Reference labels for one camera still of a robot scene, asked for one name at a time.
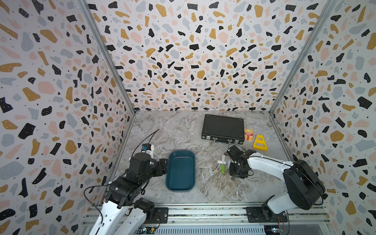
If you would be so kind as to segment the teal plastic storage box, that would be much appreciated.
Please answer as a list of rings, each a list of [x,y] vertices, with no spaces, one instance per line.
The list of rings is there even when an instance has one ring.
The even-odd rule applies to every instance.
[[[189,150],[176,150],[168,158],[165,185],[172,192],[189,192],[195,186],[195,154]]]

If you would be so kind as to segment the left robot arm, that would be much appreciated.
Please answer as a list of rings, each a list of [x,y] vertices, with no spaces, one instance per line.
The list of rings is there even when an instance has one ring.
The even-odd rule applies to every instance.
[[[155,204],[145,198],[145,188],[153,177],[167,174],[168,159],[155,160],[145,152],[130,158],[123,176],[109,185],[100,215],[91,235],[132,235],[154,218]]]

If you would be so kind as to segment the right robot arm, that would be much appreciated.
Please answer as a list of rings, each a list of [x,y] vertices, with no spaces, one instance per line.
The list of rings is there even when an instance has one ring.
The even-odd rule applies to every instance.
[[[237,146],[229,147],[227,155],[232,160],[229,173],[233,177],[246,179],[250,171],[259,170],[285,183],[287,192],[269,197],[261,206],[267,220],[289,209],[309,210],[319,205],[318,200],[324,202],[326,189],[306,161],[281,161],[254,150],[242,151]]]

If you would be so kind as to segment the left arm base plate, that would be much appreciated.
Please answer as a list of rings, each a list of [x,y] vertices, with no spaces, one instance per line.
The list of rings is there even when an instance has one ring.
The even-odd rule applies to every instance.
[[[145,224],[167,224],[168,212],[168,207],[153,208],[147,216]]]

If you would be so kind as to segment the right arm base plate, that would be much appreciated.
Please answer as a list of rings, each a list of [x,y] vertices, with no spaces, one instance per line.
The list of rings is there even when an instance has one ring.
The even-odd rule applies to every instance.
[[[249,223],[277,223],[288,222],[286,212],[279,214],[262,207],[246,207],[246,215]]]

